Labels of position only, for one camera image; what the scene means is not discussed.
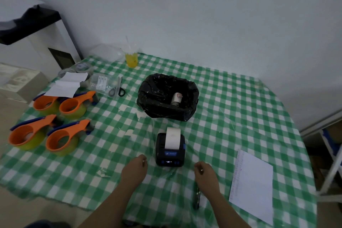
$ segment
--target floor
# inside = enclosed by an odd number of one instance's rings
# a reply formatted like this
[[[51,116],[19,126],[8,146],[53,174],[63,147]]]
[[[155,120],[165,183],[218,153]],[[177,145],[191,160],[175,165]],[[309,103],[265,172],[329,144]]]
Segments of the floor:
[[[0,154],[7,143],[9,129],[27,108],[17,101],[0,98]],[[66,204],[36,198],[22,200],[0,187],[0,223],[2,227],[23,228],[27,224],[39,220],[65,221],[72,227],[78,227],[90,212],[72,208]],[[342,213],[336,203],[319,203],[317,209],[317,227],[341,227]]]

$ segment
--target paper sheet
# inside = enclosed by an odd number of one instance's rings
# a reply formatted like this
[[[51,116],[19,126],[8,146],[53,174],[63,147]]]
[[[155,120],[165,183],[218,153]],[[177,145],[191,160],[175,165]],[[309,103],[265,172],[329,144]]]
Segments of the paper sheet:
[[[29,8],[43,3],[40,0],[0,0],[0,22],[18,19]]]
[[[168,127],[166,130],[165,148],[179,150],[181,129]]]
[[[229,202],[273,226],[273,167],[239,150]]]
[[[88,73],[66,72],[64,77],[57,80],[45,96],[51,97],[74,97],[75,92],[80,87],[80,82],[85,81]]]

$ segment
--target green checkered tablecloth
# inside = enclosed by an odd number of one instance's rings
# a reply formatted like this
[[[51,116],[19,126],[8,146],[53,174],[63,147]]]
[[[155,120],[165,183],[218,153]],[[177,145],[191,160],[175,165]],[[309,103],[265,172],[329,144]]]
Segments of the green checkered tablecloth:
[[[82,117],[90,119],[95,130],[82,136],[70,155],[49,153],[45,142],[26,152],[7,145],[0,160],[3,187],[21,198],[42,196],[95,210],[118,184],[124,165],[145,154],[147,176],[134,192],[124,218],[156,226],[216,227],[212,207],[203,195],[199,210],[193,210],[193,165],[200,160],[210,163],[228,200],[234,162],[242,149],[273,166],[274,227],[316,226],[316,189],[306,149],[283,104],[261,81],[146,54],[140,54],[135,69],[95,57],[85,61],[95,72],[122,74],[126,95],[118,100],[99,95],[97,106],[90,106]],[[136,105],[138,89],[153,73],[196,83],[198,107],[188,122],[137,117],[141,111]],[[20,121],[38,116],[31,103]],[[159,167],[154,160],[156,136],[168,126],[180,128],[185,136],[181,168]],[[268,227],[233,207],[251,226]]]

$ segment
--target plastic cup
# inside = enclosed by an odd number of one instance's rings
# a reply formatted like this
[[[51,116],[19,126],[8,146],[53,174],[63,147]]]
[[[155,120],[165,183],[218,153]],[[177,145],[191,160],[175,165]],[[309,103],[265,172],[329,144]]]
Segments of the plastic cup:
[[[127,66],[135,68],[138,65],[138,47],[131,45],[130,48],[124,50]]]

